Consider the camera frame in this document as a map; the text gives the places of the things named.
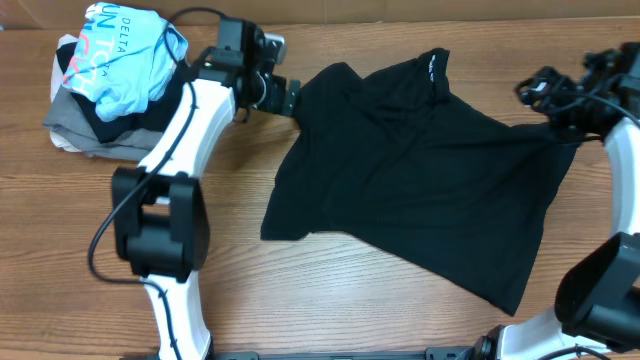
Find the black t-shirt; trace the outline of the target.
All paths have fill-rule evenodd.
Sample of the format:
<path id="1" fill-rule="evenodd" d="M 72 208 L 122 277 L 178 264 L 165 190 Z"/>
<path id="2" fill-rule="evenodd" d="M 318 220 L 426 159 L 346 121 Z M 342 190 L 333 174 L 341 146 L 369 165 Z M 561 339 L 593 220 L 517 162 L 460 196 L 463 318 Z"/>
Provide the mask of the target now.
<path id="1" fill-rule="evenodd" d="M 577 144 L 475 110 L 448 59 L 436 48 L 367 77 L 335 63 L 307 82 L 260 236 L 345 233 L 511 315 Z"/>

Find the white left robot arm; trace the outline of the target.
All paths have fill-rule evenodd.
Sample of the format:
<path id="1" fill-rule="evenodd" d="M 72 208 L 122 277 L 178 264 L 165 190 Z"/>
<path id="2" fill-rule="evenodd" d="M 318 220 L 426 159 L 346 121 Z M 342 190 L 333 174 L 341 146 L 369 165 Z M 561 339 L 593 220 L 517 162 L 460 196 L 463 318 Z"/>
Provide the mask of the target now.
<path id="1" fill-rule="evenodd" d="M 130 283 L 149 296 L 159 359 L 214 356 L 199 285 L 210 244 L 200 179 L 239 110 L 292 115 L 300 83 L 273 72 L 286 54 L 283 36 L 221 17 L 216 44 L 180 69 L 180 103 L 157 145 L 137 167 L 113 174 L 108 222 L 117 255 L 133 273 Z"/>

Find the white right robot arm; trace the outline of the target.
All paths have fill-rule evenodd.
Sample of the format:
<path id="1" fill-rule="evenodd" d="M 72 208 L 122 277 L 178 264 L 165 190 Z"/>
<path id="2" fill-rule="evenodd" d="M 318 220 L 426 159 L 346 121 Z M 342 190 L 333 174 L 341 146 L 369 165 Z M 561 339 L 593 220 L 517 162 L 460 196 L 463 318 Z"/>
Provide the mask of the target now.
<path id="1" fill-rule="evenodd" d="M 553 308 L 498 326 L 472 347 L 429 348 L 428 359 L 607 359 L 639 347 L 639 45 L 589 53 L 573 81 L 545 66 L 519 83 L 520 101 L 551 126 L 594 134 L 612 178 L 609 239 L 562 279 Z"/>

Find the black folded garment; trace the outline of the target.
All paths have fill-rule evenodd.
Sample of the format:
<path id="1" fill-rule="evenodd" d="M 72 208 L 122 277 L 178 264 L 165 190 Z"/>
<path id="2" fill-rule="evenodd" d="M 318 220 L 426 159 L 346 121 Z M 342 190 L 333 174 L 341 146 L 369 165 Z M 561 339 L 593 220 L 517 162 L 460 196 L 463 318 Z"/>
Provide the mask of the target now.
<path id="1" fill-rule="evenodd" d="M 102 121 L 96 113 L 96 104 L 80 94 L 70 92 L 76 100 L 89 125 L 100 143 L 114 141 L 119 135 L 130 130 L 146 129 L 163 132 L 178 108 L 183 81 L 179 74 L 173 73 L 167 82 L 163 95 L 156 101 L 149 101 L 142 113 L 130 113 L 112 121 Z"/>

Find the light blue printed t-shirt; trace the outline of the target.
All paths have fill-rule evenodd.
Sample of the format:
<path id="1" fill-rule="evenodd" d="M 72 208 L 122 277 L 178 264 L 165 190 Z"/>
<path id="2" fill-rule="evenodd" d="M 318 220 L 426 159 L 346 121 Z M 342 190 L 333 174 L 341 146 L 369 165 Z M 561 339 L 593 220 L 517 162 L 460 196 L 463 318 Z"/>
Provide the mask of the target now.
<path id="1" fill-rule="evenodd" d="M 188 41 L 156 12 L 97 2 L 85 12 L 63 86 L 112 122 L 159 100 L 187 50 Z"/>

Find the grey folded garment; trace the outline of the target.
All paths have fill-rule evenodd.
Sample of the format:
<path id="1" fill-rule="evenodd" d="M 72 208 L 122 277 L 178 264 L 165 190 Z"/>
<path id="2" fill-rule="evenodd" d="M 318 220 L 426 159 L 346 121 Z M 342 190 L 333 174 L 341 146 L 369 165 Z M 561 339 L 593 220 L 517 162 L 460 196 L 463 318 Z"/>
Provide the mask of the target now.
<path id="1" fill-rule="evenodd" d="M 73 147 L 85 155 L 140 161 L 159 142 L 162 133 L 146 129 L 126 131 L 114 141 L 100 143 L 71 93 L 60 88 L 53 98 L 43 125 L 57 147 Z"/>

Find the white folded garment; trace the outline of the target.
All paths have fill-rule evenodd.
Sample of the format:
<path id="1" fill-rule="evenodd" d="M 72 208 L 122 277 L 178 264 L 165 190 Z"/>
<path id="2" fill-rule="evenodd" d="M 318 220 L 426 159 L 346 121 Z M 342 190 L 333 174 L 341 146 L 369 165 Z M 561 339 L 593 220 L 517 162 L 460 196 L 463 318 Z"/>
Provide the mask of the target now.
<path id="1" fill-rule="evenodd" d="M 65 34 L 58 40 L 57 49 L 60 49 L 63 45 L 76 43 L 77 38 L 70 35 Z M 52 72 L 51 72 L 51 81 L 50 81 L 50 101 L 53 102 L 55 96 L 58 92 L 60 85 L 62 84 L 62 77 L 64 71 L 61 69 L 61 66 L 58 63 L 58 57 L 54 56 Z M 56 148 L 61 148 L 67 152 L 78 153 L 79 149 L 74 147 L 68 140 L 66 140 L 61 135 L 50 131 L 49 132 L 51 142 Z"/>

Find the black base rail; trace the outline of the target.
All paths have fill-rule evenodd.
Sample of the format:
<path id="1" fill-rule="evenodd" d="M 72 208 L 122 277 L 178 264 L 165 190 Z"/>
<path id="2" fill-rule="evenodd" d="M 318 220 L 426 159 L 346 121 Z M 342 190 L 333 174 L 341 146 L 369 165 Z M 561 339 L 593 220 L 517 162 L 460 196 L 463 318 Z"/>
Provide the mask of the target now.
<path id="1" fill-rule="evenodd" d="M 209 356 L 213 360 L 470 360 L 472 347 L 428 347 L 422 351 L 338 352 L 259 354 L 257 352 L 226 352 Z"/>

